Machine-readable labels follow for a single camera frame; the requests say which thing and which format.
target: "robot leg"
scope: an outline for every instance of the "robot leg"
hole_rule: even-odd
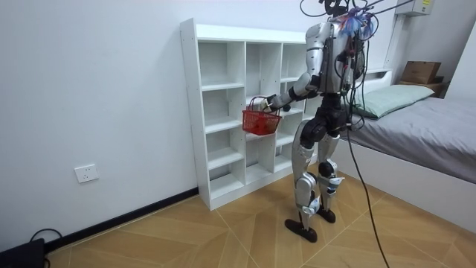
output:
[[[340,136],[332,137],[329,134],[318,144],[319,175],[318,185],[321,192],[321,207],[317,214],[321,215],[327,222],[335,223],[335,214],[331,210],[332,199],[335,196],[337,187],[342,182],[342,177],[337,177],[337,164],[330,157],[337,147]]]
[[[308,123],[304,121],[297,129],[292,144],[292,170],[295,178],[295,202],[299,212],[300,222],[286,220],[285,226],[297,235],[315,243],[318,235],[310,227],[311,216],[319,210],[319,197],[315,196],[314,188],[317,185],[317,176],[308,173],[307,168],[314,153],[314,146],[308,148],[301,145],[301,133]]]

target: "white cubby shelf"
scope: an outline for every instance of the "white cubby shelf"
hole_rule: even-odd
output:
[[[246,133],[242,111],[251,99],[288,90],[306,70],[305,33],[194,19],[182,22],[180,31],[197,184],[200,197],[215,209],[292,173],[295,132],[315,114],[319,100],[281,111],[274,134]]]

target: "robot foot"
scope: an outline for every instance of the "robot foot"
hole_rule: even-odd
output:
[[[309,228],[309,231],[307,231],[304,229],[302,223],[299,223],[294,220],[286,220],[284,222],[284,225],[291,232],[306,238],[306,240],[308,240],[311,243],[316,243],[318,241],[318,234],[314,231],[314,229]]]
[[[335,223],[335,214],[332,210],[326,211],[322,206],[319,208],[318,213],[323,217],[328,223]]]

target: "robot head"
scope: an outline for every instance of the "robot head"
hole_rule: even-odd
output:
[[[319,3],[324,3],[326,6],[326,13],[333,17],[340,16],[349,11],[349,5],[344,1],[344,6],[341,6],[342,0],[319,0]]]

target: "parquet floor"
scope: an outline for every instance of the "parquet floor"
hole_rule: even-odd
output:
[[[58,250],[51,267],[384,267],[364,190],[346,177],[332,204],[337,222],[313,218],[317,243],[284,227],[286,218],[297,219],[288,176],[215,211],[191,198]],[[370,195],[391,267],[476,267],[476,234],[375,188]]]

